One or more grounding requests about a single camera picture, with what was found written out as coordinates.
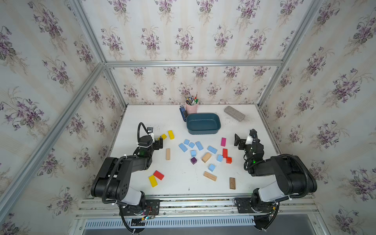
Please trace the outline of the blue long block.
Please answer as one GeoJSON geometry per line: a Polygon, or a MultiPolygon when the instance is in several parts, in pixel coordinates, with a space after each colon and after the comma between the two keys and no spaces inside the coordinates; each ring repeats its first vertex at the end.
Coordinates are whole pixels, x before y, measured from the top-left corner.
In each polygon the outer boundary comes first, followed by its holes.
{"type": "Polygon", "coordinates": [[[208,146],[207,150],[208,150],[209,152],[211,152],[212,154],[216,154],[216,153],[217,153],[217,149],[214,148],[214,147],[212,147],[212,146],[208,146]]]}
{"type": "Polygon", "coordinates": [[[197,146],[199,151],[202,151],[204,149],[201,142],[196,142],[195,145],[197,146]]]}
{"type": "Polygon", "coordinates": [[[183,152],[186,152],[188,149],[187,147],[183,144],[183,143],[180,143],[179,144],[179,148],[183,151],[183,152]]]}

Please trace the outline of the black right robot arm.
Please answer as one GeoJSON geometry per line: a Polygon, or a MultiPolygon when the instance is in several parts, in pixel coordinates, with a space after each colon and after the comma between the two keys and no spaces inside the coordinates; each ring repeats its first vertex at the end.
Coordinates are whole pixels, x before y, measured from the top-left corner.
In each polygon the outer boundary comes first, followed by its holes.
{"type": "Polygon", "coordinates": [[[277,203],[305,197],[317,191],[317,183],[302,160],[291,154],[264,159],[264,145],[251,129],[246,139],[234,135],[234,146],[244,151],[243,168],[253,177],[275,176],[275,182],[254,190],[251,204],[277,203]]]}

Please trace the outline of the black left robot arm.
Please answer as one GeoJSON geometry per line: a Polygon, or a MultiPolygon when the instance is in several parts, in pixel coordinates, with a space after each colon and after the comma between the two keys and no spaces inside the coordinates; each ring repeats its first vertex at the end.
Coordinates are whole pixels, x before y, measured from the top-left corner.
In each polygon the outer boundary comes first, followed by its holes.
{"type": "Polygon", "coordinates": [[[148,170],[152,164],[154,151],[163,148],[163,140],[154,138],[152,127],[146,127],[142,122],[137,129],[137,147],[133,154],[119,158],[105,158],[90,193],[94,198],[100,198],[103,204],[116,204],[121,208],[136,207],[144,210],[146,196],[130,186],[131,175],[134,172],[148,170]]]}

